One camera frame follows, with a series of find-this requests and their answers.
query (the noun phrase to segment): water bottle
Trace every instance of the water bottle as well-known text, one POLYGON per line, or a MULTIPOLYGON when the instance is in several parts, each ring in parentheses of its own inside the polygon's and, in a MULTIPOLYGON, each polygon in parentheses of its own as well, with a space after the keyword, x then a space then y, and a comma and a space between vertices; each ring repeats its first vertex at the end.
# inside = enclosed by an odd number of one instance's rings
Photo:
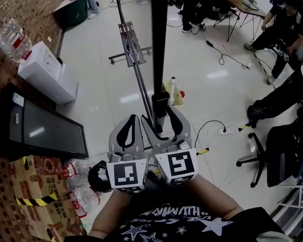
POLYGON ((0 28, 0 48, 13 61, 20 63, 31 54, 31 40, 20 28, 16 19, 11 18, 0 28))
POLYGON ((68 190, 87 183, 87 177, 94 163, 84 159, 71 159, 62 168, 63 177, 67 181, 68 190))
POLYGON ((86 216, 92 209, 100 205, 102 194, 94 191, 91 187, 80 186, 71 193, 71 204, 80 218, 86 216))

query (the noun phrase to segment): black pants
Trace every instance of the black pants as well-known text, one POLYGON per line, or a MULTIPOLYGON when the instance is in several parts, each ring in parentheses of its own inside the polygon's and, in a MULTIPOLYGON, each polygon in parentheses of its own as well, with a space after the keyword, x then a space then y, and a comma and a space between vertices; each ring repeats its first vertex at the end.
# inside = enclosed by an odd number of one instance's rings
MULTIPOLYGON (((296 40, 294 37, 285 37, 278 28, 272 26, 270 28, 267 28, 266 31, 264 31, 256 39, 256 41, 252 44, 252 47, 256 50, 262 50, 267 46, 276 44, 276 40, 278 38, 282 39, 286 43, 286 47, 291 46, 296 40)), ((301 70, 301 62, 296 56, 296 51, 293 51, 293 53, 289 56, 288 62, 284 60, 284 56, 278 55, 274 68, 272 70, 272 75, 275 79, 278 78, 287 63, 292 67, 294 71, 301 70)))
POLYGON ((189 29, 189 22, 199 24, 207 17, 212 11, 211 0, 184 0, 182 22, 183 29, 189 29), (195 15, 195 6, 200 3, 201 8, 197 9, 197 15, 195 15))
POLYGON ((250 121, 274 118, 303 100, 303 75, 296 71, 276 90, 257 100, 247 110, 250 121))

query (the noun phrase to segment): cardboard box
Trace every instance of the cardboard box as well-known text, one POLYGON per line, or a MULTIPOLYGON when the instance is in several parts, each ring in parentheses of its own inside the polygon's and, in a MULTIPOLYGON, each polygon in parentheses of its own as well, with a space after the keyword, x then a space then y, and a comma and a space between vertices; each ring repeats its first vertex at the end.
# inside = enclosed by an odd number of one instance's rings
POLYGON ((15 196, 21 202, 18 207, 33 236, 49 241, 53 236, 58 242, 69 235, 86 234, 69 200, 60 159, 32 155, 21 158, 9 163, 9 176, 15 196), (38 200, 23 200, 52 194, 56 199, 45 206, 34 206, 38 200))

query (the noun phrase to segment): star print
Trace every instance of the star print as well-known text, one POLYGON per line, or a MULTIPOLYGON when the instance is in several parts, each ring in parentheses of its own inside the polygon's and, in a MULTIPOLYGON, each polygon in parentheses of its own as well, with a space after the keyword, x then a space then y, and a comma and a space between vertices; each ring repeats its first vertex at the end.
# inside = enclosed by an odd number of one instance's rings
POLYGON ((122 235, 130 234, 131 240, 134 241, 138 233, 147 232, 147 230, 141 228, 142 226, 134 227, 133 225, 130 225, 130 230, 123 232, 122 235))
POLYGON ((154 232, 150 236, 146 236, 146 235, 143 235, 143 234, 139 234, 139 235, 142 237, 143 242, 150 242, 150 241, 152 241, 152 242, 163 242, 163 241, 155 238, 156 232, 154 232))
POLYGON ((199 220, 199 221, 207 226, 204 230, 202 230, 202 232, 212 230, 218 236, 222 235, 222 227, 232 223, 232 221, 222 221, 221 218, 216 218, 213 221, 208 221, 208 220, 199 220))
POLYGON ((183 227, 178 227, 178 230, 176 231, 176 233, 180 233, 181 235, 183 235, 183 233, 186 231, 187 230, 185 229, 185 226, 183 226, 183 227))

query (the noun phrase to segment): brick wall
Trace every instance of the brick wall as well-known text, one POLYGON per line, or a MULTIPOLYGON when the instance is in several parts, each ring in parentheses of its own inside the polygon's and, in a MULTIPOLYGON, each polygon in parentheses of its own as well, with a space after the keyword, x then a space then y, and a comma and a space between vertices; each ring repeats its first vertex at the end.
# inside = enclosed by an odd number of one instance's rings
MULTIPOLYGON (((61 29, 53 17, 53 11, 63 0, 0 0, 0 27, 8 19, 17 19, 20 27, 31 38, 32 44, 43 40, 48 48, 55 53, 61 29)), ((40 94, 35 88, 26 83, 18 75, 18 65, 7 58, 0 50, 0 89, 12 82, 29 94, 36 101, 45 105, 51 101, 40 94)))

